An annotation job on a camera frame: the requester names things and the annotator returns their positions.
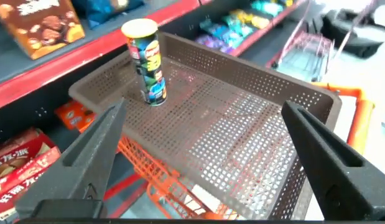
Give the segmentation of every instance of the floor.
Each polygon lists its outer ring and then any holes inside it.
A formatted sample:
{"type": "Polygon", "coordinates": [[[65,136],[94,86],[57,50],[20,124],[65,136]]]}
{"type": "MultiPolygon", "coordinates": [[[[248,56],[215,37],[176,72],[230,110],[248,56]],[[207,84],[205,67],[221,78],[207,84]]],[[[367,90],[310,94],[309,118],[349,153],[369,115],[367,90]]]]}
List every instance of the floor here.
{"type": "MultiPolygon", "coordinates": [[[[332,7],[334,7],[335,3],[336,1],[334,0],[327,1],[327,4],[332,7]]],[[[363,4],[355,4],[357,8],[362,7],[362,5],[363,4]]],[[[279,42],[286,41],[286,37],[292,32],[294,24],[291,23],[291,25],[285,27],[285,29],[274,29],[241,57],[253,61],[258,65],[264,65],[270,59],[268,55],[274,55],[281,49],[282,45],[280,45],[279,42]],[[274,44],[274,41],[272,41],[274,37],[279,39],[279,41],[277,41],[278,44],[274,44]],[[266,47],[266,50],[263,50],[265,46],[268,46],[266,43],[272,43],[272,47],[266,47]]],[[[382,126],[382,121],[385,120],[385,45],[382,45],[377,54],[367,60],[361,60],[349,54],[341,54],[338,60],[330,64],[329,72],[324,76],[323,82],[360,86],[367,90],[369,97],[376,102],[364,156],[385,173],[385,127],[382,126]]],[[[334,132],[345,140],[347,139],[355,112],[355,99],[351,97],[341,97],[341,99],[343,106],[334,132]]],[[[144,194],[122,218],[165,217],[155,205],[149,201],[147,195],[144,194]]],[[[315,197],[311,199],[305,219],[323,220],[315,197]]]]}

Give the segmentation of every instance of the red shelf edge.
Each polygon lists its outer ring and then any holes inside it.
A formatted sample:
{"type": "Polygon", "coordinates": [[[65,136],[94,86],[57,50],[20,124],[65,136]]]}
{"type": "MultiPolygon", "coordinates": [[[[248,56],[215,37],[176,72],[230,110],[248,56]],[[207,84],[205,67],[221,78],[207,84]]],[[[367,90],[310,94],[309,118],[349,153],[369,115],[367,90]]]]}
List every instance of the red shelf edge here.
{"type": "Polygon", "coordinates": [[[297,7],[299,7],[301,4],[303,4],[305,0],[299,0],[295,4],[293,4],[291,7],[288,7],[284,11],[282,11],[278,16],[273,18],[271,20],[271,23],[264,29],[257,30],[255,33],[251,34],[246,40],[242,42],[242,44],[237,47],[235,50],[233,50],[230,55],[232,56],[239,56],[241,55],[246,49],[248,49],[250,46],[252,46],[256,41],[258,41],[263,35],[268,33],[272,28],[274,28],[278,23],[280,23],[282,20],[285,19],[287,15],[289,15],[291,12],[293,12],[297,7]]]}
{"type": "MultiPolygon", "coordinates": [[[[166,24],[200,6],[199,0],[180,0],[147,17],[159,25],[166,24]]],[[[34,90],[55,81],[69,72],[126,44],[118,29],[65,53],[43,65],[0,84],[0,108],[28,95],[34,90]]]]}

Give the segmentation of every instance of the orange metal bar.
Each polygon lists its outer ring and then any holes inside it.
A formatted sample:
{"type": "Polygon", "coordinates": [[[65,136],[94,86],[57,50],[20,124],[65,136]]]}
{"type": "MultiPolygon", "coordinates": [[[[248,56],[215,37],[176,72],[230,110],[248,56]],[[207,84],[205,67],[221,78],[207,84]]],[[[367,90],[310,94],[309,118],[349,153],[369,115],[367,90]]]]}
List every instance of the orange metal bar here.
{"type": "Polygon", "coordinates": [[[347,143],[360,154],[364,153],[369,123],[375,107],[373,101],[368,99],[366,92],[360,87],[339,86],[329,83],[312,83],[330,91],[338,91],[340,96],[356,97],[356,109],[347,143]]]}

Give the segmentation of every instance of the cookie package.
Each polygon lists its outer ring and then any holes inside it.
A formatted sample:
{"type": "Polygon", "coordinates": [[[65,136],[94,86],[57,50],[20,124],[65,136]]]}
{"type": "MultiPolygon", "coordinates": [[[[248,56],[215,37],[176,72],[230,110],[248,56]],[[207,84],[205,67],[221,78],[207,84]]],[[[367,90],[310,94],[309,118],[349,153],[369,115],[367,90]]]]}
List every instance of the cookie package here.
{"type": "Polygon", "coordinates": [[[70,0],[0,0],[0,20],[32,59],[85,36],[70,0]]]}
{"type": "Polygon", "coordinates": [[[73,3],[80,13],[86,14],[90,28],[144,5],[143,0],[73,0],[73,3]]]}

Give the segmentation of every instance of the snack box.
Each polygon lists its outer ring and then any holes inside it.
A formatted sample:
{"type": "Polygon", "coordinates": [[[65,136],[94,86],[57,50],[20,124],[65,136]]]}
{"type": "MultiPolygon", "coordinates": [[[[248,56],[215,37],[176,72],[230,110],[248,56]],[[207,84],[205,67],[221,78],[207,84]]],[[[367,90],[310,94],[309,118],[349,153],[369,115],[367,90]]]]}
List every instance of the snack box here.
{"type": "Polygon", "coordinates": [[[70,0],[0,0],[0,20],[31,59],[85,36],[70,0]]]}
{"type": "Polygon", "coordinates": [[[95,119],[95,113],[73,100],[55,110],[55,114],[68,129],[83,132],[95,119]]]}
{"type": "Polygon", "coordinates": [[[16,211],[14,202],[59,157],[60,151],[45,135],[0,154],[0,220],[16,211]]]}

